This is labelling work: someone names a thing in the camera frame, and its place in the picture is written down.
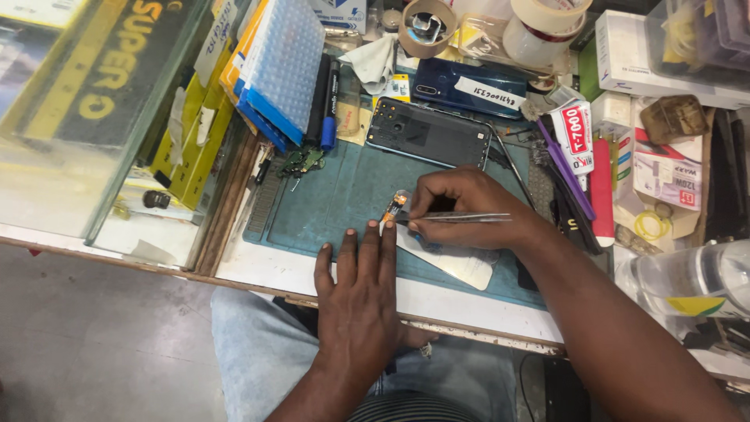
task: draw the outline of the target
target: finger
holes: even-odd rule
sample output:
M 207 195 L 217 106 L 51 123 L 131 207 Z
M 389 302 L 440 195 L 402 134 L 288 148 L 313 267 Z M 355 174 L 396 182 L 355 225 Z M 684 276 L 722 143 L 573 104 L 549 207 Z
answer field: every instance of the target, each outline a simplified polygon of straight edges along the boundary
M 464 234 L 472 233 L 470 225 L 477 223 L 438 223 L 428 220 L 409 222 L 409 229 L 419 232 L 427 241 L 448 245 L 463 245 Z
M 377 283 L 379 259 L 380 229 L 377 221 L 370 220 L 367 222 L 362 244 L 359 246 L 359 260 L 357 261 L 358 282 Z
M 409 211 L 411 219 L 422 217 L 435 201 L 436 196 L 445 195 L 454 199 L 460 196 L 453 174 L 457 170 L 460 170 L 460 167 L 425 174 L 417 179 L 417 189 L 412 194 L 411 210 Z
M 315 290 L 318 292 L 318 299 L 324 300 L 331 295 L 333 291 L 333 277 L 331 277 L 331 256 L 333 248 L 331 243 L 323 244 L 318 251 L 318 258 L 315 260 Z
M 351 287 L 357 281 L 357 231 L 347 228 L 336 258 L 336 278 L 339 286 Z
M 420 330 L 419 328 L 406 324 L 401 325 L 400 335 L 401 345 L 412 348 L 425 347 L 428 342 L 434 342 L 440 338 L 438 333 Z
M 385 222 L 380 235 L 380 270 L 378 283 L 396 288 L 396 223 Z

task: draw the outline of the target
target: t-7000 glue tube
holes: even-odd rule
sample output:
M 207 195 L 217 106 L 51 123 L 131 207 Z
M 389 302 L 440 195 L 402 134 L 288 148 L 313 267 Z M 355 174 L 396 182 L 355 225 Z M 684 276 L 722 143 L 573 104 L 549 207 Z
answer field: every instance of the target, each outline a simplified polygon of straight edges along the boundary
M 555 137 L 580 188 L 587 190 L 586 175 L 594 170 L 591 140 L 591 104 L 573 99 L 548 113 L 555 125 Z

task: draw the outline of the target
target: hand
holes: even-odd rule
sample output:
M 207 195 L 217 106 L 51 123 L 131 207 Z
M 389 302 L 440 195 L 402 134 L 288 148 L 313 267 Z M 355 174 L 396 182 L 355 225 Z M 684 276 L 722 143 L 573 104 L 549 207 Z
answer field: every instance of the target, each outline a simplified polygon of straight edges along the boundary
M 419 348 L 438 335 L 402 324 L 396 313 L 396 227 L 386 222 L 380 236 L 370 220 L 357 256 L 357 233 L 346 231 L 338 252 L 337 284 L 331 272 L 332 247 L 322 246 L 315 263 L 318 292 L 316 361 L 343 371 L 369 388 L 399 346 Z
M 454 211 L 509 213 L 513 221 L 456 224 L 420 220 L 440 195 L 456 200 Z M 471 165 L 419 177 L 409 217 L 412 219 L 409 229 L 418 231 L 431 242 L 483 249 L 511 248 L 544 221 L 495 179 Z

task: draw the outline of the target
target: light blue jeans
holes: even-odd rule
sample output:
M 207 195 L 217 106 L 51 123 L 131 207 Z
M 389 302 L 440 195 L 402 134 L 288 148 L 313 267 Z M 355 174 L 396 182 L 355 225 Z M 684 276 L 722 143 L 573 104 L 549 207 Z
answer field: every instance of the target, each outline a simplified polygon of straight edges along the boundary
M 216 288 L 212 331 L 229 422 L 264 420 L 310 369 L 318 339 L 282 308 L 249 292 Z M 513 422 L 512 350 L 452 336 L 412 351 L 370 394 L 411 390 L 453 400 L 480 420 Z

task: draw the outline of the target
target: silicone repair mat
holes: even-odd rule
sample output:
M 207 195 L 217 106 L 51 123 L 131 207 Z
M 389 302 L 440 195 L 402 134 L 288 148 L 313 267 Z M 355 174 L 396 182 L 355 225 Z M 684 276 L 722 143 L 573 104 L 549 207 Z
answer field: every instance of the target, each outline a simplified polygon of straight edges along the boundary
M 513 145 L 508 145 L 508 150 L 526 179 L 530 151 Z M 296 179 L 280 181 L 262 232 L 257 226 L 246 228 L 243 232 L 246 242 L 308 256 L 316 256 L 320 246 L 330 242 L 336 252 L 347 228 L 356 228 L 361 240 L 367 220 L 380 220 L 397 190 L 413 191 L 422 174 L 443 170 L 404 155 L 340 141 L 324 159 L 325 167 L 306 173 L 296 187 Z M 510 170 L 488 161 L 485 171 L 513 195 L 524 197 Z M 269 172 L 264 184 L 271 178 Z M 397 252 L 397 274 L 405 279 L 546 309 L 539 293 L 518 287 L 515 256 L 508 249 L 499 254 L 490 284 L 484 291 L 454 279 L 403 249 Z

